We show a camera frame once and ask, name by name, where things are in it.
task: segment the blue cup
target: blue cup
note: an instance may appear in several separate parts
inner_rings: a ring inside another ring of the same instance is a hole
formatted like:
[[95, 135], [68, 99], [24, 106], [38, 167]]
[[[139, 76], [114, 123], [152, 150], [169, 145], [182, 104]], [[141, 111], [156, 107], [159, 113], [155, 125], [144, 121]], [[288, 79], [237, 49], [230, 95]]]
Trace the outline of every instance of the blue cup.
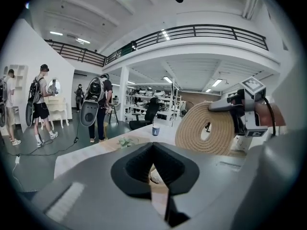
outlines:
[[160, 131], [160, 127], [155, 126], [153, 127], [153, 136], [158, 136]]

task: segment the white dresser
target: white dresser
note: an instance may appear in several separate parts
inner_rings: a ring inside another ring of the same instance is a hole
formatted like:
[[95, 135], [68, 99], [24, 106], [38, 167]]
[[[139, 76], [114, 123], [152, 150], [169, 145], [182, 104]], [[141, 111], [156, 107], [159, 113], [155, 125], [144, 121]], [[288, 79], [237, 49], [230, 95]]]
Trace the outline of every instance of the white dresser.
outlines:
[[67, 119], [67, 103], [66, 100], [61, 94], [58, 96], [50, 96], [44, 98], [45, 103], [49, 110], [49, 121], [52, 125], [52, 130], [54, 130], [53, 121], [60, 120], [61, 126], [63, 127], [63, 119], [66, 121], [66, 125], [69, 126], [68, 119]]

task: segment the white t-shirt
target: white t-shirt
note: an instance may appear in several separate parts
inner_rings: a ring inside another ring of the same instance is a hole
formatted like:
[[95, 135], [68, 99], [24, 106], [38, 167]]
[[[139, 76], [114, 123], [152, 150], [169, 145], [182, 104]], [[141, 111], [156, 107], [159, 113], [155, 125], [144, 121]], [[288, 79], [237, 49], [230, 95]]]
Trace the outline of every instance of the white t-shirt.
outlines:
[[7, 92], [8, 92], [8, 100], [5, 104], [6, 107], [13, 107], [13, 95], [12, 91], [15, 90], [15, 80], [12, 79], [10, 76], [7, 76], [4, 81], [6, 82], [7, 85]]

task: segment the rope coil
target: rope coil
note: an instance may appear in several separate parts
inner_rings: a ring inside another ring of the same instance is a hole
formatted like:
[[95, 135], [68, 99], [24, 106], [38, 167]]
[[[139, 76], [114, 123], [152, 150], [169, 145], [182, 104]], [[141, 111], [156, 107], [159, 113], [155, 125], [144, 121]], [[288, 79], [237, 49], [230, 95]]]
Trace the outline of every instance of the rope coil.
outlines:
[[[175, 144], [185, 149], [230, 155], [235, 137], [232, 117], [229, 112], [210, 112], [209, 105], [209, 102], [199, 103], [187, 112], [177, 129]], [[209, 122], [212, 128], [208, 138], [203, 140], [201, 133]]]

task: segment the gray floor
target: gray floor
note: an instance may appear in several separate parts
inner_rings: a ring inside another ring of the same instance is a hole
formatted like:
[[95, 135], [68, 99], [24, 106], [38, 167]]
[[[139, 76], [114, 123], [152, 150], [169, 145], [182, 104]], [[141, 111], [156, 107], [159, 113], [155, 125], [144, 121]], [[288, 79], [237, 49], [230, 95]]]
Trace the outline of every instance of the gray floor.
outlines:
[[[63, 123], [63, 129], [59, 122], [54, 122], [54, 130], [59, 133], [59, 136], [53, 140], [52, 144], [39, 148], [33, 154], [51, 154], [71, 146], [77, 134], [79, 114], [73, 110], [72, 117], [73, 120], [69, 121], [69, 126], [66, 126], [65, 122]], [[117, 124], [116, 119], [112, 118], [111, 124], [107, 128], [107, 137], [113, 138], [129, 131], [130, 129], [128, 124], [124, 122], [119, 122], [119, 124]], [[39, 129], [39, 132], [42, 139], [49, 139], [49, 134], [46, 129], [44, 129], [44, 131]], [[98, 137], [97, 128], [95, 129], [95, 132], [96, 137]], [[27, 154], [37, 148], [36, 139], [34, 136], [34, 126], [28, 128], [24, 134], [22, 133], [21, 128], [17, 128], [15, 133], [17, 134], [16, 138], [20, 139], [22, 143], [13, 147], [9, 137], [5, 136], [3, 138], [6, 151], [11, 154]], [[93, 145], [93, 143], [90, 143], [88, 128], [82, 126], [81, 124], [79, 124], [78, 137], [79, 141], [65, 152], [59, 152], [56, 155], [51, 156], [21, 156], [20, 163], [17, 165], [14, 175], [22, 184], [24, 190], [40, 190], [45, 185], [50, 183], [53, 180], [55, 161], [58, 156]], [[8, 174], [12, 178], [12, 182], [16, 185], [16, 190], [22, 191], [18, 182], [12, 177], [12, 170], [15, 166], [15, 158], [15, 156], [11, 156], [5, 152], [3, 153], [3, 162], [6, 164]]]

